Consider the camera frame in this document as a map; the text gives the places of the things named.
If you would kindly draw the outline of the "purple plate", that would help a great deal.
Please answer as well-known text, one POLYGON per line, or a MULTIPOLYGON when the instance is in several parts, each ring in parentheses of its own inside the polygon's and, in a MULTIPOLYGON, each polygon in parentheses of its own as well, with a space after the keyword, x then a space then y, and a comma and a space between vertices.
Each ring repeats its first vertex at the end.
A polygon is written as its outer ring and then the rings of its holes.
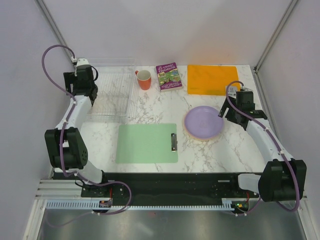
POLYGON ((219 111, 211 106, 201 105, 192 108, 184 117, 187 130, 194 136, 209 138, 224 128, 224 120, 219 111))

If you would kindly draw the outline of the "pink plate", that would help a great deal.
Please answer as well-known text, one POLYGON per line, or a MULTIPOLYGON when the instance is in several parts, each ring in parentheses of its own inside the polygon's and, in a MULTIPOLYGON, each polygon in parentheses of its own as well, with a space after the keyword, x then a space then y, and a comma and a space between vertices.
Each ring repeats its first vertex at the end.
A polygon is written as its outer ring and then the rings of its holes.
POLYGON ((219 135, 222 133, 222 132, 220 131, 220 132, 218 132, 217 134, 215 134, 215 135, 213 135, 213 136, 210 136, 210 137, 207 137, 207 138, 197 137, 197 136, 191 134, 191 133, 188 131, 184 120, 182 120, 181 124, 182 124, 183 129, 184 129, 184 131, 186 132, 186 134, 187 134, 188 136, 190 136, 191 138, 197 140, 197 141, 209 141, 209 140, 212 140, 212 139, 216 138, 217 136, 219 136, 219 135))

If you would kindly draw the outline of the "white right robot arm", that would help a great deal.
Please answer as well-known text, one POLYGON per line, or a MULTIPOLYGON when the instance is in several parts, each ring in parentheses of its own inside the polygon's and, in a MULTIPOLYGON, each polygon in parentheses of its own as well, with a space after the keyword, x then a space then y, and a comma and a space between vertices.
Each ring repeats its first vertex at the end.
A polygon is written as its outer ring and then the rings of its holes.
POLYGON ((218 116, 243 127, 266 162, 262 173, 239 174, 229 184, 230 193, 240 197, 248 190, 259 194, 264 202, 299 202, 304 193, 307 165, 294 159, 281 145, 264 111, 256 109, 253 92, 241 90, 235 97, 226 97, 218 116))

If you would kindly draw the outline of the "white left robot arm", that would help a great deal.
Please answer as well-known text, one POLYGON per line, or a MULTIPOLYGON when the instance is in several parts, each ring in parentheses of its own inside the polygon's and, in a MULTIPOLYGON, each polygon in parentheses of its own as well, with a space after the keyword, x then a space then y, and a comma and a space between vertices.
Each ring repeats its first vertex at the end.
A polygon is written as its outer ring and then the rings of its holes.
POLYGON ((110 191, 108 182, 102 180, 103 172, 89 161, 89 153, 80 130, 98 94, 95 84, 98 71, 88 63, 77 65, 74 72, 63 74, 65 90, 70 104, 60 123, 48 129, 45 143, 50 164, 62 170, 65 177, 75 175, 92 185, 92 191, 99 197, 110 191))

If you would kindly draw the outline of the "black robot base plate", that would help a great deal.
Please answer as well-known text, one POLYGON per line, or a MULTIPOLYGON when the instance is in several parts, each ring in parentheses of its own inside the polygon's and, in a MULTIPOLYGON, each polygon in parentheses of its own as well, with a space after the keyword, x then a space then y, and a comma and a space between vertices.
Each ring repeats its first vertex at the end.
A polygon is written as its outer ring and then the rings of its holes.
POLYGON ((104 173, 108 186, 83 185, 83 198, 111 197, 117 204, 200 205, 223 199, 257 200, 258 194, 240 189, 238 173, 104 173))

